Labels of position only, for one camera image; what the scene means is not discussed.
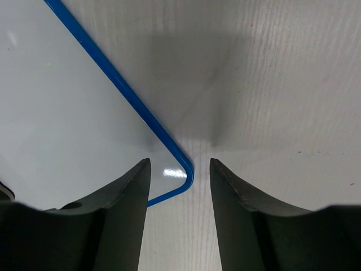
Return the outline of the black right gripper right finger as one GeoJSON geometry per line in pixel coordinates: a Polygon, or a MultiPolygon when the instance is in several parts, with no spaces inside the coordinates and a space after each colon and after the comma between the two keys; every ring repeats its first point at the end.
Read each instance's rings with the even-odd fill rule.
{"type": "Polygon", "coordinates": [[[359,270],[360,207],[293,206],[210,160],[223,270],[359,270]]]}

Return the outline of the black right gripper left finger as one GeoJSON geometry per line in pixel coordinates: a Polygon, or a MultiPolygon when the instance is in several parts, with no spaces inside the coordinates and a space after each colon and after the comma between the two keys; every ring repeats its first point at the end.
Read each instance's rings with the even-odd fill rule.
{"type": "Polygon", "coordinates": [[[17,202],[1,186],[2,270],[137,270],[151,162],[62,208],[17,202]]]}

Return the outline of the blue framed whiteboard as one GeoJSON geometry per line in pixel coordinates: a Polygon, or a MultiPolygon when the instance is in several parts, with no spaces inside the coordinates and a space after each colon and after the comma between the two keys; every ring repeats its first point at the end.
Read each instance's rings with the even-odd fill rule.
{"type": "Polygon", "coordinates": [[[151,161],[150,206],[194,168],[61,1],[1,2],[1,181],[60,208],[151,161]]]}

